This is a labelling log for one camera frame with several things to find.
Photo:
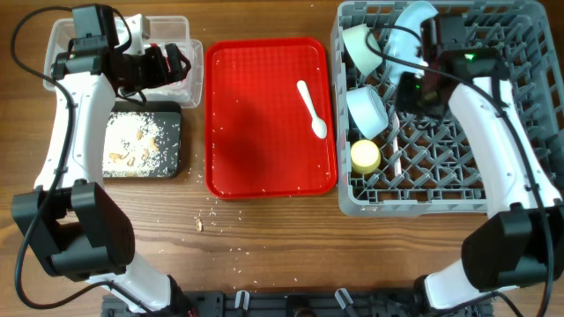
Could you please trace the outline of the light blue plate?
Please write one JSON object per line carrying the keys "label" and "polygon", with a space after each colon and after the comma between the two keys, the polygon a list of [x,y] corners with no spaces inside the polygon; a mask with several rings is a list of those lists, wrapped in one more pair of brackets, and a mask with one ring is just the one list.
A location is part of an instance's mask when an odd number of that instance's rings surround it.
{"label": "light blue plate", "polygon": [[[433,18],[438,11],[427,1],[417,1],[407,6],[397,18],[395,25],[407,28],[421,36],[421,23],[429,18]],[[389,40],[384,47],[384,54],[395,57],[409,63],[416,63],[421,66],[428,66],[421,57],[418,57],[419,40],[406,31],[392,29]],[[398,85],[401,75],[404,72],[411,72],[421,77],[423,70],[405,66],[403,64],[389,63],[391,67],[389,80],[393,85]]]}

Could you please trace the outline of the light blue bowl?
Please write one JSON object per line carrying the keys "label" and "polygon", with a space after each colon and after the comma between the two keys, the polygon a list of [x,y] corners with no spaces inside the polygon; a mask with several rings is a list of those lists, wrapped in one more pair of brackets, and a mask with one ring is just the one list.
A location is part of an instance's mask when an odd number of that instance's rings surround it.
{"label": "light blue bowl", "polygon": [[366,139],[374,139],[388,127],[386,108],[373,86],[351,90],[345,97],[353,122]]}

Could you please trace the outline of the yellow cup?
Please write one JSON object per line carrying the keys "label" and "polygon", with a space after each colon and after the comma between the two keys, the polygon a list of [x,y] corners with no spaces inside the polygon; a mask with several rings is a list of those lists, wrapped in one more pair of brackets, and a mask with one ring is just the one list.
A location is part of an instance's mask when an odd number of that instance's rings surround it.
{"label": "yellow cup", "polygon": [[355,173],[373,173],[381,160],[380,149],[371,140],[359,140],[351,147],[351,165]]}

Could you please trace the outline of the green bowl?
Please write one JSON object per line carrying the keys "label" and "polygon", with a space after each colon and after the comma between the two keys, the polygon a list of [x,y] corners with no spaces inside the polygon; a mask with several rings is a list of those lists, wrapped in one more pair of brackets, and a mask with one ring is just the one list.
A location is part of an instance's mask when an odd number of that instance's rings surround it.
{"label": "green bowl", "polygon": [[373,50],[380,52],[380,47],[366,24],[343,31],[345,48],[353,64],[363,76],[368,77],[382,64],[382,58],[369,49],[366,40]]}

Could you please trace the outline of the white plastic spoon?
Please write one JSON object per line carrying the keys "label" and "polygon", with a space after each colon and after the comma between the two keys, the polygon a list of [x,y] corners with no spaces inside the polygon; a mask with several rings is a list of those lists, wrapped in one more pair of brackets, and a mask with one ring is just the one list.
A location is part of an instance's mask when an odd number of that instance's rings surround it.
{"label": "white plastic spoon", "polygon": [[314,102],[311,98],[308,85],[306,84],[305,81],[299,80],[296,83],[296,86],[311,116],[311,128],[314,134],[320,139],[325,139],[328,135],[328,128],[325,121],[321,119],[316,113]]}

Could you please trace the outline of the white plastic fork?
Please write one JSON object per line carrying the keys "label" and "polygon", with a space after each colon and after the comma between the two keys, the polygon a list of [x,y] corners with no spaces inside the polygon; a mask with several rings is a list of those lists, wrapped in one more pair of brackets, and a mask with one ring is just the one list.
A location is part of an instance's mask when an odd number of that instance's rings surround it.
{"label": "white plastic fork", "polygon": [[393,162],[393,168],[394,168],[394,175],[398,176],[402,173],[402,167],[401,167],[401,152],[399,150],[399,144],[398,144],[398,134],[399,134],[399,129],[400,129],[400,125],[399,125],[399,119],[396,113],[394,113],[391,117],[391,122],[392,122],[392,135],[393,135],[393,140],[392,140],[392,149],[393,149],[393,154],[391,157],[391,161]]}

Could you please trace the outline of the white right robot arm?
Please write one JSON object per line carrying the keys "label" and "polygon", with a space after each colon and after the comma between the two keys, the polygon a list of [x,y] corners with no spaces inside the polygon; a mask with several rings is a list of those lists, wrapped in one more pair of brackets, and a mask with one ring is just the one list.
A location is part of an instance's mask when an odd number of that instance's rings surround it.
{"label": "white right robot arm", "polygon": [[403,49],[397,107],[462,126],[486,193],[488,219],[463,242],[459,260],[425,276],[426,309],[446,313],[504,291],[543,284],[545,312],[563,274],[563,196],[520,121],[509,72],[494,48]]}

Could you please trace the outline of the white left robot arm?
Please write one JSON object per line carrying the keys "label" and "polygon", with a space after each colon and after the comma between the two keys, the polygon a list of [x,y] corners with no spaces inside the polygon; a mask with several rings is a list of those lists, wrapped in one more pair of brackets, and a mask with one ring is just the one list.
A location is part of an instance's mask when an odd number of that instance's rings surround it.
{"label": "white left robot arm", "polygon": [[120,41],[121,13],[105,4],[72,9],[76,35],[52,65],[56,117],[46,161],[30,193],[16,195],[11,214],[23,234],[14,273],[22,303],[35,308],[22,283],[27,250],[44,271],[102,287],[130,312],[194,316],[196,307],[169,275],[135,249],[132,223],[103,188],[103,147],[117,99],[144,101],[145,89],[182,81],[191,65],[175,44],[130,52]]}

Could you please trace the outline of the grey dishwasher rack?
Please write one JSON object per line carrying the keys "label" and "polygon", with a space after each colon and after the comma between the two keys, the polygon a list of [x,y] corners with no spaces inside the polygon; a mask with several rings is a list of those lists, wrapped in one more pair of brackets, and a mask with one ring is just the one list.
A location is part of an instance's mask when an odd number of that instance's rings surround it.
{"label": "grey dishwasher rack", "polygon": [[[330,33],[334,118],[337,128],[338,204],[363,217],[486,211],[486,195],[462,127],[452,118],[434,123],[395,110],[390,68],[363,76],[345,50],[343,31],[366,24],[390,30],[405,1],[347,1],[338,6]],[[555,187],[563,185],[563,79],[544,6],[536,1],[438,1],[441,14],[465,18],[471,48],[496,48],[508,66],[516,110],[540,165]],[[388,127],[375,138],[382,162],[370,174],[352,170],[350,150],[362,137],[349,115],[346,93],[373,86],[386,108]],[[399,119],[402,173],[394,175],[391,117]]]}

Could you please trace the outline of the clear plastic bin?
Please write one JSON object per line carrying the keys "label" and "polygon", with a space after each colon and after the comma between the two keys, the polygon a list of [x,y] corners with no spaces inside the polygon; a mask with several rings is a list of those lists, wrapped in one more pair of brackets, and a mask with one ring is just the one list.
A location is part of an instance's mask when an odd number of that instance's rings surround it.
{"label": "clear plastic bin", "polygon": [[[189,59],[191,70],[181,82],[159,88],[145,89],[143,94],[148,101],[174,101],[182,108],[195,108],[200,104],[204,84],[204,50],[199,40],[191,39],[189,21],[183,16],[146,16],[150,20],[151,36],[144,41],[144,49],[151,43],[166,45],[174,43]],[[115,17],[115,26],[120,44],[128,39],[126,27],[120,18]],[[59,53],[65,52],[68,43],[76,37],[72,18],[58,19],[49,36],[43,73],[50,77],[51,66]]]}

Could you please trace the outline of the red plastic tray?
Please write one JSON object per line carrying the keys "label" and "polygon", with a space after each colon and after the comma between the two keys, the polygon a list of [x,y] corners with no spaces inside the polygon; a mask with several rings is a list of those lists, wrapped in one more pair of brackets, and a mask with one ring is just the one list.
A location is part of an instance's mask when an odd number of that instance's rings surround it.
{"label": "red plastic tray", "polygon": [[311,37],[219,41],[204,61],[208,190],[224,200],[323,195],[338,179],[334,134],[315,135],[297,88],[332,124],[323,44]]}

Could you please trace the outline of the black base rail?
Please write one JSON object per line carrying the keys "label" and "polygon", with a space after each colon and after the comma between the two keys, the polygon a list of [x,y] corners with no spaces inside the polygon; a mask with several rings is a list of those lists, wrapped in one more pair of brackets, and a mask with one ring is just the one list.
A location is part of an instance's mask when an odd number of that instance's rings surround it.
{"label": "black base rail", "polygon": [[411,289],[384,289],[351,292],[339,289],[332,293],[256,293],[239,291],[194,291],[185,296],[196,308],[194,316],[203,317],[274,317],[274,316],[359,316],[400,317],[431,316],[423,299]]}

